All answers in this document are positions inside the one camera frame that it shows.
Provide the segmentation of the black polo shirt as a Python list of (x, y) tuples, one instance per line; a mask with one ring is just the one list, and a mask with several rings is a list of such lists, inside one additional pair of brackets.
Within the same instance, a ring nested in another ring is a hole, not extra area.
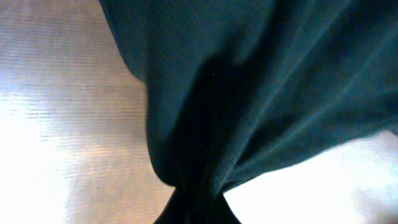
[(236, 223), (224, 193), (397, 131), (397, 2), (101, 0), (147, 87), (158, 223)]

